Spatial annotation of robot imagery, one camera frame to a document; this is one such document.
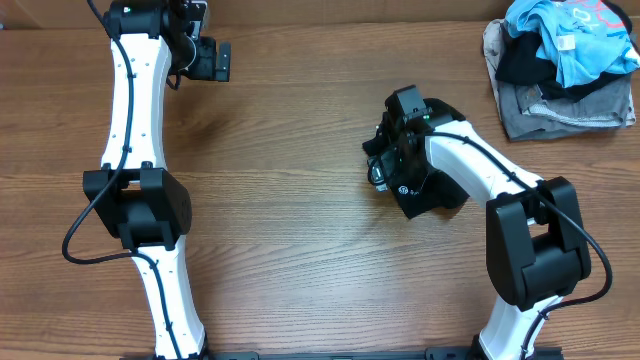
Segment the black knit garment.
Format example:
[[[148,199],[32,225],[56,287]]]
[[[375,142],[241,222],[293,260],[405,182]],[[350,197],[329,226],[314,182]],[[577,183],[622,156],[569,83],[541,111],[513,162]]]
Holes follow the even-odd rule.
[[[362,144],[366,154],[367,142]],[[402,196],[390,191],[405,216],[409,219],[436,208],[455,209],[469,199],[468,193],[449,175],[435,169],[426,161],[425,150],[424,163],[428,166],[429,176],[422,195],[417,197]]]

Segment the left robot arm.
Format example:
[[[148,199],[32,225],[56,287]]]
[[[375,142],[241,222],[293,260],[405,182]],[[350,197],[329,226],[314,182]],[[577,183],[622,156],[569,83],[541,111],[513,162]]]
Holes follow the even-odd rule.
[[[114,1],[97,16],[114,66],[109,137],[99,169],[83,175],[88,212],[121,242],[140,274],[151,312],[155,359],[207,359],[208,340],[190,287],[188,190],[167,169],[166,89],[182,79],[226,82],[231,46],[202,31],[205,1]]]

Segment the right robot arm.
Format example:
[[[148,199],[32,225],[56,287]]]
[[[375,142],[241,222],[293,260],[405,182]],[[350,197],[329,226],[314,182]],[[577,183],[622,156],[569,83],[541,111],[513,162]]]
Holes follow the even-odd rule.
[[[455,108],[414,85],[386,99],[363,149],[368,181],[392,192],[407,218],[467,200],[486,211],[486,268],[498,295],[489,322],[470,347],[432,348],[427,358],[562,358],[561,349],[538,348],[535,339],[549,308],[591,273],[573,185],[523,170]]]

